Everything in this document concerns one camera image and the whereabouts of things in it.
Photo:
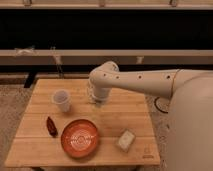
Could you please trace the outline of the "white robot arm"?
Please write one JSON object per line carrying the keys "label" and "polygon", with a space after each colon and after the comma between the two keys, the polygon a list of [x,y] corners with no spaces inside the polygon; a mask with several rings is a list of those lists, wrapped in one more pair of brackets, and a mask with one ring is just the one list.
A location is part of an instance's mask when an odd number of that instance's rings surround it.
{"label": "white robot arm", "polygon": [[121,72],[108,61],[90,72],[89,85],[96,101],[113,88],[168,99],[165,171],[213,171],[213,70]]}

